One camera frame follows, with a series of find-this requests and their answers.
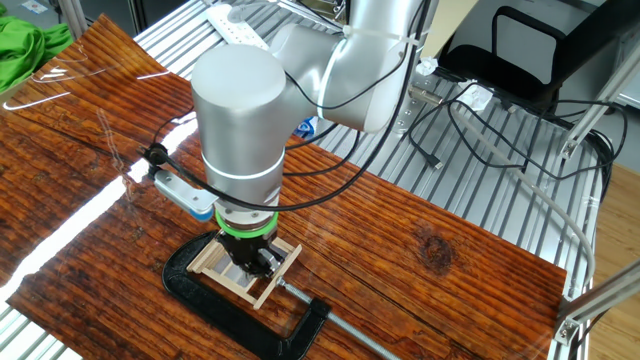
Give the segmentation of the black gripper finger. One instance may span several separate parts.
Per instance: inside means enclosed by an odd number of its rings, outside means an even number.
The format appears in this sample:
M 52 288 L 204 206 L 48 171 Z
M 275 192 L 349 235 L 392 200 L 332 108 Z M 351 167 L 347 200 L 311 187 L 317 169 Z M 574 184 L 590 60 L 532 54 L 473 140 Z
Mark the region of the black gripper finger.
M 246 239 L 221 238 L 219 243 L 224 247 L 232 262 L 245 273 L 249 272 L 250 244 Z
M 283 263 L 283 256 L 272 248 L 256 248 L 251 251 L 249 273 L 256 277 L 272 277 Z

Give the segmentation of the black gripper body green ring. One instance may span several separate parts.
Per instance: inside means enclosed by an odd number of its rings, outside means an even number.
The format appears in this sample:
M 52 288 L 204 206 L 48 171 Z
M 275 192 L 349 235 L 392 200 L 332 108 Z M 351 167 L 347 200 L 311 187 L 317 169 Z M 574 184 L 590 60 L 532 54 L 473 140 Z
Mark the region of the black gripper body green ring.
M 269 246 L 277 235 L 279 213 L 275 214 L 263 226 L 255 230 L 239 230 L 228 225 L 220 212 L 215 219 L 220 226 L 217 242 L 222 245 L 235 265 L 270 265 L 269 258 L 278 259 Z

